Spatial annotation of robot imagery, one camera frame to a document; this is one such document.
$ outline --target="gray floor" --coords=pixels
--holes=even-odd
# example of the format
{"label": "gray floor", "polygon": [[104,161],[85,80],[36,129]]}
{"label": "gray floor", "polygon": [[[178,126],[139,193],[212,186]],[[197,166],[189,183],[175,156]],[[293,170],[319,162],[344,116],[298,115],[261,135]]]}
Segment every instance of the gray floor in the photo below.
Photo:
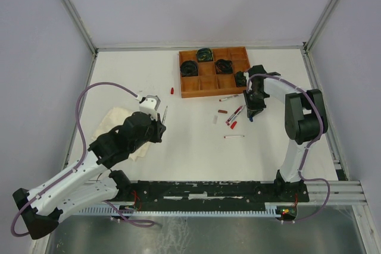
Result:
{"label": "gray floor", "polygon": [[[299,207],[299,215],[315,210]],[[151,219],[161,226],[137,228],[108,217],[72,216],[55,230],[46,254],[365,253],[350,207],[326,208],[294,225],[274,218]]]}

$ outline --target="wall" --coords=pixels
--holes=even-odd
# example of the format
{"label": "wall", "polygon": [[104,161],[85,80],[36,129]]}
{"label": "wall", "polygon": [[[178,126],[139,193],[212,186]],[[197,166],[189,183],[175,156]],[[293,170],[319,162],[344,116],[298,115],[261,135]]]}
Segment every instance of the wall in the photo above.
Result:
{"label": "wall", "polygon": [[341,0],[312,52],[349,171],[361,180],[379,232],[380,19],[380,0]]}
{"label": "wall", "polygon": [[71,0],[95,45],[301,45],[328,0]]}
{"label": "wall", "polygon": [[[76,97],[91,54],[60,0],[0,0],[0,245],[28,253],[11,236],[12,193],[60,170],[74,127]],[[21,221],[18,232],[25,232]]]}

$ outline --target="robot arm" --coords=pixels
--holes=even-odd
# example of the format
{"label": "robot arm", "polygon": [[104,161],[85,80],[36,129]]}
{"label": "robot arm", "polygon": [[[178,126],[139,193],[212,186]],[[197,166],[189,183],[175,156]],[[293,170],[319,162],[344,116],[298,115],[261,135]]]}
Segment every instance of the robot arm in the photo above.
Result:
{"label": "robot arm", "polygon": [[13,198],[19,209],[30,203],[21,216],[32,239],[49,234],[71,214],[89,205],[129,193],[130,181],[122,171],[112,171],[102,181],[88,187],[81,186],[126,160],[144,143],[161,142],[166,127],[157,113],[159,98],[147,96],[138,100],[140,111],[134,112],[122,125],[115,126],[91,143],[80,166],[75,167],[79,162],[76,161],[40,186],[14,192]]}
{"label": "robot arm", "polygon": [[[299,182],[301,178],[298,171],[304,151],[308,143],[315,139],[320,131],[317,115],[302,93],[278,79],[280,74],[266,73],[262,65],[256,65],[245,73],[246,79],[248,80],[254,74],[268,74],[272,78],[254,77],[249,83],[249,91],[243,92],[247,115],[252,118],[261,113],[266,108],[265,98],[270,96],[285,104],[285,129],[290,140],[277,180],[282,181],[282,184]],[[321,91],[308,90],[307,95],[314,102],[323,122],[323,133],[326,133],[328,122]]]}

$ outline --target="wooden tray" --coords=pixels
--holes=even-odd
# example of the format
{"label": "wooden tray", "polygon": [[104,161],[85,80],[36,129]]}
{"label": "wooden tray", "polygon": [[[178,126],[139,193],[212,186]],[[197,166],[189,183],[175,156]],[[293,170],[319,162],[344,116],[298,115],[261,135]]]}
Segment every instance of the wooden tray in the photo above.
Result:
{"label": "wooden tray", "polygon": [[[231,47],[211,49],[213,62],[197,62],[196,53],[193,51],[180,51],[180,66],[185,61],[195,61],[198,64],[197,77],[181,78],[181,97],[196,98],[200,96],[235,95],[242,93],[246,88],[237,87],[234,75],[238,71],[246,71],[250,68],[248,54],[245,47]],[[218,59],[229,59],[233,62],[232,74],[217,74],[215,63]]]}

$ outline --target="beige cloth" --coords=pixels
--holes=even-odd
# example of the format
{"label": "beige cloth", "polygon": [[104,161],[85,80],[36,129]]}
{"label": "beige cloth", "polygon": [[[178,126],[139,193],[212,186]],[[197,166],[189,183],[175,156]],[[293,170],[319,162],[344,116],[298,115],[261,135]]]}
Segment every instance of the beige cloth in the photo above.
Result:
{"label": "beige cloth", "polygon": [[[102,122],[100,123],[98,128],[95,130],[93,136],[91,137],[91,140],[95,141],[99,135],[109,132],[112,128],[114,128],[117,125],[122,125],[125,119],[128,116],[131,116],[132,113],[133,112],[129,111],[128,109],[125,109],[122,107],[114,107],[103,118]],[[129,159],[136,161],[138,157],[144,157],[145,154],[147,153],[147,150],[150,144],[151,142],[145,143],[134,153],[131,153],[129,156]]]}

